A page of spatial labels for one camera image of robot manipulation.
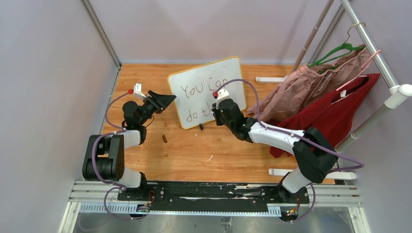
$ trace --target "pink garment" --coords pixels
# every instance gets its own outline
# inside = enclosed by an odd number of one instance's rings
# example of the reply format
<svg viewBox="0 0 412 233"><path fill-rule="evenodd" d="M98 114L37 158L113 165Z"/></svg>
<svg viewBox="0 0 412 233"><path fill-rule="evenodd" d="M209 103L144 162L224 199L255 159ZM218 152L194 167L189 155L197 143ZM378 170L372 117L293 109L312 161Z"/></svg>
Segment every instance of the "pink garment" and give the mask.
<svg viewBox="0 0 412 233"><path fill-rule="evenodd" d="M362 70L361 66L370 56L369 51L364 48L353 51L333 64L324 64L312 68L308 68L308 64L304 64L297 71L290 74L285 81L277 85L260 102L261 120L265 122L271 119L283 121L298 114L306 106L356 77ZM328 69L326 72L318 74L319 71L326 69ZM256 112L256 104L246 110L247 114Z"/></svg>

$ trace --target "whiteboard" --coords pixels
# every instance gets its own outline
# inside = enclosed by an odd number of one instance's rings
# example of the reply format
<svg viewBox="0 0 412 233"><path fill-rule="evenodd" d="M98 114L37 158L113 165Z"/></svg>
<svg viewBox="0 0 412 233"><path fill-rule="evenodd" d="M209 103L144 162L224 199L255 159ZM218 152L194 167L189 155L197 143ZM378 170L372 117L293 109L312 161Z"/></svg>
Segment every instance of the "whiteboard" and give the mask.
<svg viewBox="0 0 412 233"><path fill-rule="evenodd" d="M174 103L182 128L187 130L215 120L212 114L212 104L216 102L213 91L229 80L241 78L240 59L236 56L169 75L168 83L177 96ZM243 82L233 82L224 87L240 110L244 110Z"/></svg>

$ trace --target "garment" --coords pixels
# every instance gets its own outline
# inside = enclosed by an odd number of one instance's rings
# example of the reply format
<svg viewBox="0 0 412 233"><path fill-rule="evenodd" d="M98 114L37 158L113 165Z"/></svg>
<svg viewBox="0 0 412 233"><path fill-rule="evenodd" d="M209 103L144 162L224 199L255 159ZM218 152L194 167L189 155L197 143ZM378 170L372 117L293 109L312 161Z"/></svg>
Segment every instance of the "garment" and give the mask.
<svg viewBox="0 0 412 233"><path fill-rule="evenodd" d="M308 64L301 66L260 102L260 119L264 122L271 119L283 121L298 114L331 90L356 77L369 57L369 51L364 48L353 51L330 65L312 68L309 68ZM318 73L325 69L328 70L322 74ZM256 114L256 112L256 104L246 110L247 114Z"/></svg>
<svg viewBox="0 0 412 233"><path fill-rule="evenodd" d="M306 130L309 127L315 127L334 147L349 133L355 112L379 76L380 74L368 74L366 77L359 77L348 83L342 90L328 93L299 114L280 123L271 121L270 124L290 130ZM343 90L346 90L346 97L341 99L340 93ZM278 158L283 151L271 147L270 153Z"/></svg>

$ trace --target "clothes hanger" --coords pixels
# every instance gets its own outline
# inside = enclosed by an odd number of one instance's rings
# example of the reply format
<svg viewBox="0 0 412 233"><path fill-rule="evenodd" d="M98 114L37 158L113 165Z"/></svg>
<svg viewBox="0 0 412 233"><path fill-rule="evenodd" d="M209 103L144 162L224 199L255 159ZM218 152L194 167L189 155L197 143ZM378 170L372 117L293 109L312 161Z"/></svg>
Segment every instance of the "clothes hanger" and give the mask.
<svg viewBox="0 0 412 233"><path fill-rule="evenodd" d="M354 25L352 25L352 27L350 27L350 28L348 29L348 32L347 32L348 38L345 40L345 42L344 42L343 44L339 45L338 47L334 48L332 51L330 51L328 54L326 54L323 58L321 58L321 59L317 60L316 62L312 63L311 65L309 65L309 68L312 68L313 66L322 65L322 64L325 64L326 62L330 62L330 61L333 61L333 60L335 60L335 59L344 57L344 56L350 54L350 53L351 53L352 51L354 51L354 50L362 50L362 49L364 49L365 46L353 47L352 44L347 43L347 41L348 41L349 38L350 38L349 31L351 30L351 28L353 28L353 27L355 27L355 26L357 26L357 25L359 25L359 24L363 24L366 28L368 27L368 26L366 25L366 23L364 23L364 22L359 22L359 23L355 23ZM336 52L338 52L338 51L341 51L341 50L349 50L349 52L347 52L347 53L345 53L345 54L342 54L342 55L339 55L339 56L336 56L336 57L331 58L331 59L329 59L329 60L324 61L326 58L328 58L328 57L331 56L332 54L334 54L334 53L336 53Z"/></svg>
<svg viewBox="0 0 412 233"><path fill-rule="evenodd" d="M348 82L346 82L345 84L343 84L342 86L340 86L338 89L336 89L336 91L340 91L342 90L345 86L347 86L349 83L353 82L354 80L356 80L357 78L360 77L365 77L365 75L361 75L363 72L365 72L365 70L370 66L370 64L372 63L372 61L370 61L374 56L376 56L376 54L378 54L380 52L380 50L376 51L374 54L372 54L372 56L370 56L368 58L368 60L366 60L365 63L363 63L363 65L361 66L361 71L359 72L359 74L357 76L355 76L353 79L349 80ZM341 91L341 98L335 102L333 102L332 104L336 104L337 102L345 99L346 97L350 96L352 93L349 93L348 95L346 95L346 90Z"/></svg>

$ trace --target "gray floor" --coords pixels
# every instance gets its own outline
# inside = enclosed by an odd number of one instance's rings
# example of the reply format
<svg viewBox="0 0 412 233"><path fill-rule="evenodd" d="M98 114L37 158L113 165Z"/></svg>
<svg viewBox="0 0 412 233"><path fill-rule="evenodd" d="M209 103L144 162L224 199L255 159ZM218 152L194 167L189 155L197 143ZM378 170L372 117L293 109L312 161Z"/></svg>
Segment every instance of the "gray floor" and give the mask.
<svg viewBox="0 0 412 233"><path fill-rule="evenodd" d="M307 208L301 207L301 215ZM354 233L347 208L318 207L305 219L292 225L282 223L277 217L220 217L220 216L147 216L142 220L121 221L107 214L82 214L83 229L103 226L94 231L82 231L79 221L75 233Z"/></svg>

